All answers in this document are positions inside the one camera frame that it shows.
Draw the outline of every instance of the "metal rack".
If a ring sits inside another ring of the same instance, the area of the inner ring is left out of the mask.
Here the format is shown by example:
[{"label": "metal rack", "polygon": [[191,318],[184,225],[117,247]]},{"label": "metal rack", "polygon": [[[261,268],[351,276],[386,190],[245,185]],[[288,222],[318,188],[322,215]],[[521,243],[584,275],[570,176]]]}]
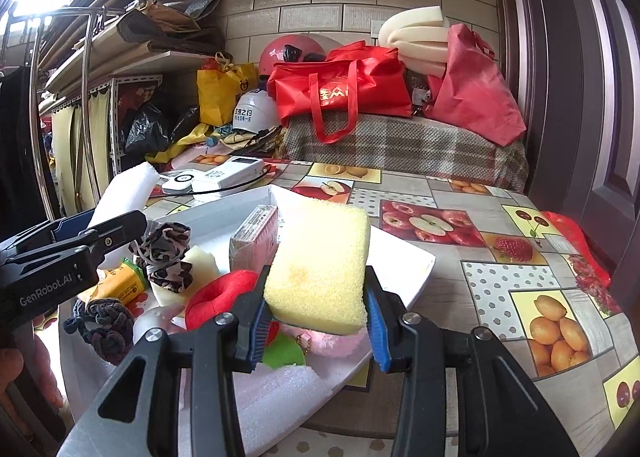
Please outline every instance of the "metal rack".
[{"label": "metal rack", "polygon": [[38,81],[38,63],[40,62],[40,42],[44,32],[44,20],[46,17],[88,17],[86,25],[86,33],[84,35],[84,51],[82,52],[82,75],[81,75],[81,107],[82,107],[82,146],[84,148],[84,158],[87,163],[89,172],[89,183],[91,185],[94,202],[100,200],[100,189],[98,188],[98,180],[95,173],[94,151],[91,144],[91,130],[89,124],[89,66],[91,59],[91,44],[94,36],[94,29],[100,21],[100,27],[104,26],[107,17],[118,17],[125,13],[120,9],[102,8],[60,8],[58,10],[47,12],[39,15],[23,15],[14,17],[15,4],[9,10],[4,37],[2,38],[2,48],[0,49],[0,65],[4,61],[4,53],[8,46],[9,33],[12,24],[18,22],[27,23],[29,20],[40,20],[34,41],[33,52],[31,53],[31,65],[29,76],[29,129],[31,136],[31,152],[33,154],[33,164],[36,172],[36,180],[38,189],[40,190],[40,198],[44,206],[45,213],[50,220],[55,219],[47,186],[44,177],[44,168],[42,166],[42,158],[40,157],[40,114],[38,112],[37,99],[37,81]]}]

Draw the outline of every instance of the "pink bag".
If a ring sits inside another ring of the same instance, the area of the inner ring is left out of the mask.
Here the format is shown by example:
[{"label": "pink bag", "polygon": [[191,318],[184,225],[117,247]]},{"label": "pink bag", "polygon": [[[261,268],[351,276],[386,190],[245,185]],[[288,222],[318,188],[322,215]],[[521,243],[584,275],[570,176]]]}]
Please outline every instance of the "pink bag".
[{"label": "pink bag", "polygon": [[438,94],[425,116],[471,130],[501,147],[513,143],[527,127],[494,52],[465,24],[451,26],[447,41],[447,72],[439,90],[432,87]]}]

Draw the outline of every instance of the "white helmet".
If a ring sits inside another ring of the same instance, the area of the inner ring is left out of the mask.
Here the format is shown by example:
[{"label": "white helmet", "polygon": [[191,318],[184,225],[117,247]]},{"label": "white helmet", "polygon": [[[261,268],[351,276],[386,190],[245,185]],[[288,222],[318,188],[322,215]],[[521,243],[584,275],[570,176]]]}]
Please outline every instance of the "white helmet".
[{"label": "white helmet", "polygon": [[234,128],[256,134],[280,124],[276,102],[267,91],[256,89],[243,94],[234,111]]}]

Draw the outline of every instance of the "black cable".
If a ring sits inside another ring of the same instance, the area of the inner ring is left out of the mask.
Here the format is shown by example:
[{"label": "black cable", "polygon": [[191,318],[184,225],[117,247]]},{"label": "black cable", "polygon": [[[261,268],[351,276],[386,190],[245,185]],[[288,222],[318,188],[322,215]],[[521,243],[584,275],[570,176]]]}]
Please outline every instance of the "black cable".
[{"label": "black cable", "polygon": [[260,174],[260,176],[258,177],[254,177],[249,181],[241,182],[233,186],[227,186],[226,188],[218,188],[217,190],[206,190],[205,192],[161,193],[160,195],[152,195],[150,198],[156,199],[158,197],[188,197],[190,195],[203,195],[206,193],[226,192],[227,190],[235,190],[236,188],[240,188],[241,186],[246,186],[248,184],[257,182],[260,179],[262,179],[264,176],[266,176],[268,173],[269,173],[269,168],[265,168]]}]

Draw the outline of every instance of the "pink fluffy item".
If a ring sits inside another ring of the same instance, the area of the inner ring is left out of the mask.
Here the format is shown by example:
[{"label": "pink fluffy item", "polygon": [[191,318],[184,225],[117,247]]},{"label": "pink fluffy item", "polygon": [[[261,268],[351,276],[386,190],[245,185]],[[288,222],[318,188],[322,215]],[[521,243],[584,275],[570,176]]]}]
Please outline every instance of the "pink fluffy item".
[{"label": "pink fluffy item", "polygon": [[280,331],[292,338],[300,341],[298,344],[307,354],[315,354],[318,356],[329,356],[332,358],[344,358],[351,354],[356,347],[360,345],[363,339],[367,337],[367,328],[360,329],[357,334],[349,336],[338,336],[335,334],[327,334],[324,332],[310,331],[309,329],[301,329],[284,323],[280,324]]}]

